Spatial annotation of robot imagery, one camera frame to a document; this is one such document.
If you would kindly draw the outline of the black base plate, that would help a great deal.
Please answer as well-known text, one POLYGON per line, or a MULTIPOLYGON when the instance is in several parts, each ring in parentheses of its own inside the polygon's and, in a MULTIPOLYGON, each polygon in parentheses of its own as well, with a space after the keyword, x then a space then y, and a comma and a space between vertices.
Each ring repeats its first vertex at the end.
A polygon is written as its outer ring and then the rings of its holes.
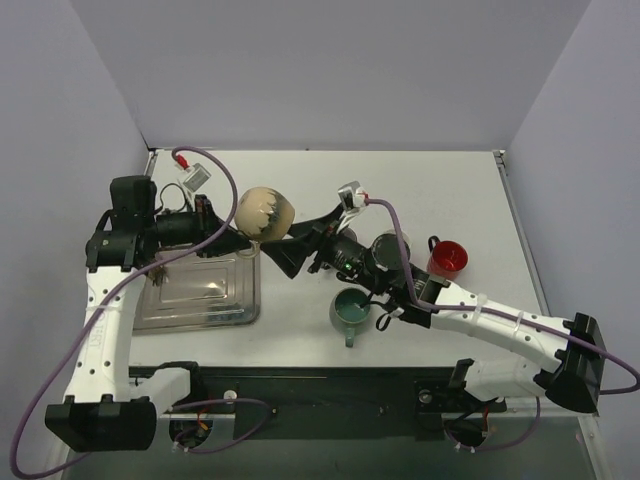
POLYGON ((467 420, 502 413, 452 378, 450 367, 203 367, 189 412, 232 414, 233 436, 255 440, 439 440, 446 428, 479 432, 467 420))

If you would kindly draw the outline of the brown small mug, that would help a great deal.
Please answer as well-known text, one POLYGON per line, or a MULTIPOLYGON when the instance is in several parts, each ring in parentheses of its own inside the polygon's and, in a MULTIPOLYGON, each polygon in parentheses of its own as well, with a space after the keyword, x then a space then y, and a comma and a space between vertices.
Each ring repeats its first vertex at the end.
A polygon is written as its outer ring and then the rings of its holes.
POLYGON ((164 265, 156 266, 152 268, 146 276, 154 286, 160 286, 168 278, 167 267, 164 265))

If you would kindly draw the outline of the metal tray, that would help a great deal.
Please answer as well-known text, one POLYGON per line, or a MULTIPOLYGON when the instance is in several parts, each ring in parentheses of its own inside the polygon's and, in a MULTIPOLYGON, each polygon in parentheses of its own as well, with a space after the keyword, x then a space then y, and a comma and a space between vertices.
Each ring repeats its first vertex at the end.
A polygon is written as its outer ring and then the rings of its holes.
POLYGON ((199 329, 241 327, 260 315, 260 259, 235 254, 201 258, 195 254, 164 266, 148 280, 138 304, 136 336, 199 329))

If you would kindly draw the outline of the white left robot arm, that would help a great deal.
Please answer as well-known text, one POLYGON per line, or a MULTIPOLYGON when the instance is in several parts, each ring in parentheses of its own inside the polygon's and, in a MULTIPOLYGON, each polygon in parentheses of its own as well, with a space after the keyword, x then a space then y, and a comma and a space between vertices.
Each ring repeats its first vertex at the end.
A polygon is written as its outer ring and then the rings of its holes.
POLYGON ((148 176, 110 184, 112 206, 86 245, 88 301, 85 325, 71 349, 76 365, 64 397, 46 408, 45 425, 76 452, 145 450, 157 419, 178 406, 192 412, 208 400, 199 365, 163 363, 143 384, 129 383, 133 325, 146 280, 187 256, 216 258, 249 249, 256 241, 289 277, 299 273, 316 248, 322 220, 294 223, 273 212, 273 228, 252 234, 241 218, 254 212, 236 197, 221 219, 204 195, 184 212, 162 213, 148 176))

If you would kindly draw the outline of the pink faceted mug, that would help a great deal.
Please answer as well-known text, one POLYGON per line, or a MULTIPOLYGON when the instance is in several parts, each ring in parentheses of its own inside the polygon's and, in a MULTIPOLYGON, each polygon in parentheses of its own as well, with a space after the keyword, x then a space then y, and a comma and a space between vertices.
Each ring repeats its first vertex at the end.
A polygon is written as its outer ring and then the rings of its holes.
POLYGON ((410 236, 405 233, 404 231, 401 232, 401 236, 402 239, 404 241, 404 244, 406 246, 406 250, 407 250, 407 255, 411 256, 411 252, 412 252, 412 240, 410 238, 410 236))

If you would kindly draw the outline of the red mug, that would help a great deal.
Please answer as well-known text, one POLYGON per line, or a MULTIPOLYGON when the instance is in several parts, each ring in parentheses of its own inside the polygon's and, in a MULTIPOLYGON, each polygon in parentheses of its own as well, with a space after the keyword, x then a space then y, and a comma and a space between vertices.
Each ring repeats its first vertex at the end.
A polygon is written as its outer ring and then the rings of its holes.
POLYGON ((466 249, 457 242, 440 240, 433 235, 428 239, 430 257, 427 272, 448 280, 455 280, 466 268, 469 257, 466 249))

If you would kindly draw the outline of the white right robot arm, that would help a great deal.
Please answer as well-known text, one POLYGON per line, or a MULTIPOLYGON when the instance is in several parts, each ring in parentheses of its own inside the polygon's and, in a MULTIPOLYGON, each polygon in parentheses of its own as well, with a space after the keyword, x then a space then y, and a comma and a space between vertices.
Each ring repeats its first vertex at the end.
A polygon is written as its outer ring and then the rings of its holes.
POLYGON ((458 362, 462 374, 447 383, 449 402, 468 409, 479 400, 545 396, 556 405, 593 413, 603 391, 606 348, 597 320, 571 319, 508 307, 472 293, 409 260, 406 243, 394 233, 369 247, 345 235, 342 208, 290 227, 294 259, 313 259, 310 270, 329 267, 358 286, 367 299, 386 296, 384 320, 460 333, 515 355, 515 360, 458 362))

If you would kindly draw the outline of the green mug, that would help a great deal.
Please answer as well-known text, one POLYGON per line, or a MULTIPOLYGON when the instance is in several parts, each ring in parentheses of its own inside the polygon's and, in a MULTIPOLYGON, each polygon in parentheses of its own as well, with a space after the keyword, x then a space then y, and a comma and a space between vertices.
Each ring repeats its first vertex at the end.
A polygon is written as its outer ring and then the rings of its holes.
POLYGON ((357 288, 339 291, 329 307, 329 319, 334 329, 344 337, 346 348, 352 348, 359 335, 373 326, 368 294, 357 288))

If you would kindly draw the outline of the beige round mug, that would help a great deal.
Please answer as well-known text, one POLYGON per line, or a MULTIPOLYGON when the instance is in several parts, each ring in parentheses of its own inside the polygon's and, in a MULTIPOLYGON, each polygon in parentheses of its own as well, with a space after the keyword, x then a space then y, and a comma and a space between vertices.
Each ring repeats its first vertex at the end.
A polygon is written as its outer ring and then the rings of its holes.
POLYGON ((250 248, 239 253, 253 258, 263 243, 282 240, 295 219, 295 209, 280 192, 269 187, 253 187, 238 201, 234 222, 239 233, 249 239, 250 248))

